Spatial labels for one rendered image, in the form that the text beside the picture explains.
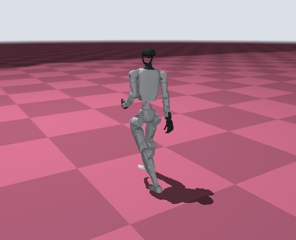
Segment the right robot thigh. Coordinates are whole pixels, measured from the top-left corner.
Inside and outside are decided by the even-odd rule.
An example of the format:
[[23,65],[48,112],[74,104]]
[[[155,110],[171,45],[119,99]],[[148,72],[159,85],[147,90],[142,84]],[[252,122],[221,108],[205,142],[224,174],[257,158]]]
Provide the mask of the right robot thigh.
[[155,143],[153,141],[153,137],[155,135],[157,125],[160,124],[160,122],[161,122],[160,116],[157,113],[155,113],[155,121],[146,123],[146,127],[145,127],[146,146],[151,150],[155,149]]

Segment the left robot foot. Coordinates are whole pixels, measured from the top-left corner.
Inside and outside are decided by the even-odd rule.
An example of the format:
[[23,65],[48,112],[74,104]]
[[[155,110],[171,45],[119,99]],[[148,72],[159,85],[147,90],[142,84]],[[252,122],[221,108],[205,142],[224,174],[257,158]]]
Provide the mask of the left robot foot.
[[155,191],[156,193],[161,193],[162,192],[162,187],[160,185],[154,186],[153,184],[148,185],[148,188]]

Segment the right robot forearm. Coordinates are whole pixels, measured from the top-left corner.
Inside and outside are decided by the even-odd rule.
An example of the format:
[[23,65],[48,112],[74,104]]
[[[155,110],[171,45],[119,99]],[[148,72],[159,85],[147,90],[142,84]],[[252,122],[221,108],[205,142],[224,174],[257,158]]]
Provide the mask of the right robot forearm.
[[170,104],[169,104],[170,100],[169,100],[169,93],[168,92],[167,92],[167,99],[164,99],[162,102],[163,102],[164,116],[167,118],[168,112],[170,112]]

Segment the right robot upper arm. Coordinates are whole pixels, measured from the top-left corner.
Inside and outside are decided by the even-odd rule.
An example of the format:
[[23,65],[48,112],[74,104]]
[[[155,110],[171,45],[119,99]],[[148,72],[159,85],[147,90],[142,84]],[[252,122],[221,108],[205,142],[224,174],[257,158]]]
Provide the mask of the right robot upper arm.
[[160,93],[162,99],[167,99],[167,73],[160,71],[160,85],[162,92]]

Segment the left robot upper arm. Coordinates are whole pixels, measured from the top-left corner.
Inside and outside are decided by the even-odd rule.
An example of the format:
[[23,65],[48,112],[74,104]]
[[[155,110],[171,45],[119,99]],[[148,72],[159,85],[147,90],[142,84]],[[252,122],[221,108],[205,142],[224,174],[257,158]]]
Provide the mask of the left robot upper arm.
[[132,99],[136,99],[139,96],[139,94],[137,92],[137,80],[136,80],[136,77],[138,76],[138,74],[139,74],[139,69],[138,70],[132,70],[128,74],[130,89],[131,89],[131,92],[133,94]]

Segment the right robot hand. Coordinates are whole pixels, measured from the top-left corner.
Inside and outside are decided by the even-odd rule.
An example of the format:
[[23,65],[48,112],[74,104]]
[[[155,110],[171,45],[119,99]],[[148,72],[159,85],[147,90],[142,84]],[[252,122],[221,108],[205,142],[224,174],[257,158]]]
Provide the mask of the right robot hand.
[[170,112],[168,112],[168,117],[165,117],[165,119],[166,119],[166,126],[165,126],[165,128],[164,128],[164,130],[166,129],[166,127],[167,127],[167,132],[165,132],[165,133],[170,133],[171,131],[173,131],[173,122],[172,122],[172,120],[171,120],[171,113]]

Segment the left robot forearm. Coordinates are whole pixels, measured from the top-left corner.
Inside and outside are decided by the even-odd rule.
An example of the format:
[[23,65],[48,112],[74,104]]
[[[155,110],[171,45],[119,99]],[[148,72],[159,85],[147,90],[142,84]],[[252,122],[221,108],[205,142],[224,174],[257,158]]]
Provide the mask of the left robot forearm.
[[129,96],[127,97],[127,100],[122,104],[123,108],[129,107],[134,102],[135,99],[132,99],[132,97],[133,97],[133,94],[132,92],[130,92]]

